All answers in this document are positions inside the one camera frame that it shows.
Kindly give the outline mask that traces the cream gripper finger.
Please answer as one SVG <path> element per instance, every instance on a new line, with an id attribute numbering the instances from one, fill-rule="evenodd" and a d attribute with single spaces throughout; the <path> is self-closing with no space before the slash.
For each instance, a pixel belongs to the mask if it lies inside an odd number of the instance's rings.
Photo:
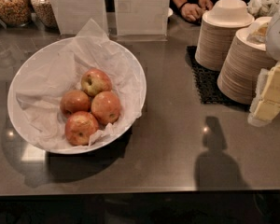
<path id="1" fill-rule="evenodd" d="M 254 43 L 264 43 L 266 39 L 268 23 L 253 23 L 248 27 L 247 40 Z"/>
<path id="2" fill-rule="evenodd" d="M 280 113 L 280 62 L 270 70 L 260 70 L 255 94 L 247 121 L 253 126 L 262 127 Z"/>

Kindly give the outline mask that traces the person's right hand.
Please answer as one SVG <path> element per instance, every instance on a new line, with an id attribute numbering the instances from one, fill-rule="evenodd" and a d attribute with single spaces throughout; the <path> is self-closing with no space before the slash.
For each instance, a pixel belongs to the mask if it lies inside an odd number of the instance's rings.
<path id="1" fill-rule="evenodd" d="M 203 10 L 211 10 L 213 7 L 213 2 L 211 0 L 198 0 L 198 4 Z"/>

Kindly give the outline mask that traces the person's left hand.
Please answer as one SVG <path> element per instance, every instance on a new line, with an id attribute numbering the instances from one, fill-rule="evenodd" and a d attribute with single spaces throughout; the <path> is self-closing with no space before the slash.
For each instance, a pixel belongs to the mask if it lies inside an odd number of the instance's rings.
<path id="1" fill-rule="evenodd" d="M 197 22 L 203 15 L 203 9 L 196 4 L 186 3 L 179 12 L 182 18 L 188 22 Z"/>

